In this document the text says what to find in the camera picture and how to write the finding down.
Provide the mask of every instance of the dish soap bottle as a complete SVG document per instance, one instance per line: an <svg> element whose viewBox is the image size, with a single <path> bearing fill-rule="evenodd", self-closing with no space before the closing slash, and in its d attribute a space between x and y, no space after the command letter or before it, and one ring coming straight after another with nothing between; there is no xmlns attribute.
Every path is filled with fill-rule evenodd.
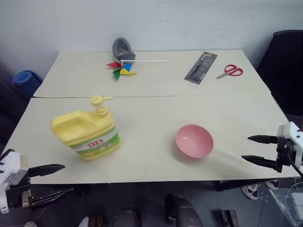
<svg viewBox="0 0 303 227"><path fill-rule="evenodd" d="M93 96L90 103L95 111L74 111L51 121L56 137L85 160L105 155L121 144L114 119L103 105L108 99L113 97Z"/></svg>

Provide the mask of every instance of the blue container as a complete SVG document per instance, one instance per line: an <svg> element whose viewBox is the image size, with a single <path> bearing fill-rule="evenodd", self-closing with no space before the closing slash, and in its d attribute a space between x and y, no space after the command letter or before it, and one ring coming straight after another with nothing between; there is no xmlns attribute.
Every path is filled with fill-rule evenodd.
<svg viewBox="0 0 303 227"><path fill-rule="evenodd" d="M18 73L12 79L12 83L24 94L28 99L33 97L33 94L42 83L42 79L33 71L26 70Z"/></svg>

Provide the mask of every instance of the red scissors handle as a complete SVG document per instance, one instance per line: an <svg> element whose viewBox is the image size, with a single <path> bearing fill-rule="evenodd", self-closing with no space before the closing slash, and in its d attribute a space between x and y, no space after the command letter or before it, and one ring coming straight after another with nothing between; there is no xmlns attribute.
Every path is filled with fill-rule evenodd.
<svg viewBox="0 0 303 227"><path fill-rule="evenodd" d="M243 74L243 69L240 69L235 65L227 65L224 71L230 76L239 76Z"/></svg>

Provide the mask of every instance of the bottle label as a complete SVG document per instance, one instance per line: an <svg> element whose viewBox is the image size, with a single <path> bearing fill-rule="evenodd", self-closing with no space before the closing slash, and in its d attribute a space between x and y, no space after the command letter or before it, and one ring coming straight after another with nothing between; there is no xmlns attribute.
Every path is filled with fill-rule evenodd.
<svg viewBox="0 0 303 227"><path fill-rule="evenodd" d="M70 146L71 149L76 151L81 157L91 157L104 153L120 143L120 137L117 129L114 127L111 131L88 140L84 143Z"/></svg>

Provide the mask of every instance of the table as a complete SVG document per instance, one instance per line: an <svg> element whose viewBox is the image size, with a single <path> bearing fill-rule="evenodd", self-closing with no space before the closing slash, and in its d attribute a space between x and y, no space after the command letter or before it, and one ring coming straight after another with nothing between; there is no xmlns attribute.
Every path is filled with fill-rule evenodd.
<svg viewBox="0 0 303 227"><path fill-rule="evenodd" d="M89 98L32 98L6 148L27 155L30 166L62 164L66 168L32 183L117 183L152 181L200 181L297 176L284 166L283 172L260 167L241 158L258 155L276 158L276 145L247 139L256 134L275 135L286 122L268 94L239 96L221 85L203 90L202 96L120 97L106 101L116 122L122 146L112 153L84 161L52 133L50 121L73 110L93 110ZM214 139L212 153L192 159L175 144L177 130L185 124L205 127Z"/></svg>
<svg viewBox="0 0 303 227"><path fill-rule="evenodd" d="M115 61L111 52L60 53L35 97L113 97L140 96L196 96L211 81L224 73L224 67L235 64L244 70L239 78L222 78L216 86L227 86L241 92L269 90L246 58L242 50L209 50L217 58L200 85L184 80L203 51L136 52L136 59L171 60L171 62L136 62L134 76L114 79L106 64Z"/></svg>

